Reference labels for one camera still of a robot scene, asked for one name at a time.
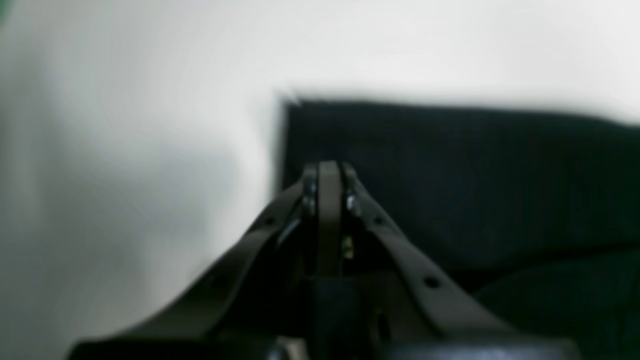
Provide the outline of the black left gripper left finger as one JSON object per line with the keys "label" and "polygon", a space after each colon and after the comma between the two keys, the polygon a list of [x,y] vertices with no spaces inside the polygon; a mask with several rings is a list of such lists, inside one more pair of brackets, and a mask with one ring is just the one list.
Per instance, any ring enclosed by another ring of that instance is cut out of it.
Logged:
{"label": "black left gripper left finger", "polygon": [[70,360],[329,360],[330,164],[304,167],[168,306]]}

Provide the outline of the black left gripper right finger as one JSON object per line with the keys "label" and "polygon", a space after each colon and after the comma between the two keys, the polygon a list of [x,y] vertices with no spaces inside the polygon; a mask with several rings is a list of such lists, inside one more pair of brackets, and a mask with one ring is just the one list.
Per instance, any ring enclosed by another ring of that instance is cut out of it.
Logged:
{"label": "black left gripper right finger", "polygon": [[458,285],[396,225],[355,169],[331,163],[340,193],[340,275],[359,286],[377,360],[578,360],[572,340],[522,332]]}

